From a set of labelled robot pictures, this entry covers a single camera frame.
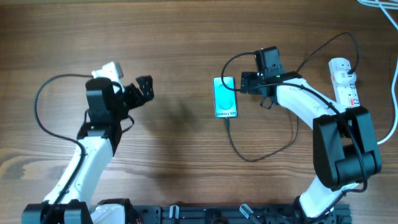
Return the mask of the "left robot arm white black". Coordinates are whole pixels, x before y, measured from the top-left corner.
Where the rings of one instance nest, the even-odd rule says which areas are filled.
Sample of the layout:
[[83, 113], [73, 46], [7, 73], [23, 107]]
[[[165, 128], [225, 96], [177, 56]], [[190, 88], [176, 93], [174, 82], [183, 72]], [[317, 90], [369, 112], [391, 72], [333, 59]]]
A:
[[72, 142], [76, 151], [58, 184], [41, 203], [31, 203], [22, 212], [22, 223], [142, 223], [128, 198], [90, 202], [99, 178], [116, 153], [125, 129], [121, 121], [131, 119], [129, 110], [154, 98], [153, 79], [138, 77], [136, 84], [122, 86], [108, 77], [89, 79], [86, 98], [89, 108]]

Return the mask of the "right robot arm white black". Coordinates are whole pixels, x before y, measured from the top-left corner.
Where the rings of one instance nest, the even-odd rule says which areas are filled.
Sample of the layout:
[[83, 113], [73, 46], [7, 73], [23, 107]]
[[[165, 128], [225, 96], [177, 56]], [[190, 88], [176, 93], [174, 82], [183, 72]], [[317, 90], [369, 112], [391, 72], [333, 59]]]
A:
[[296, 114], [313, 134], [316, 177], [295, 201], [296, 221], [324, 219], [348, 193], [362, 193], [380, 173], [381, 155], [370, 112], [349, 108], [312, 88], [297, 72], [286, 72], [277, 47], [252, 53], [256, 72], [243, 72], [241, 93], [262, 95]]

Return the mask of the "cyan screen smartphone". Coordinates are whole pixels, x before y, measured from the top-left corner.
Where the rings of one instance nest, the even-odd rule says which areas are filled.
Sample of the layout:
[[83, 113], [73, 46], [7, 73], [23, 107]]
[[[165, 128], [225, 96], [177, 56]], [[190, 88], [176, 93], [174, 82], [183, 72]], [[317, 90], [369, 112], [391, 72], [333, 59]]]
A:
[[225, 88], [221, 77], [213, 79], [213, 90], [215, 100], [215, 116], [217, 118], [234, 118], [238, 115], [236, 105], [236, 94]]

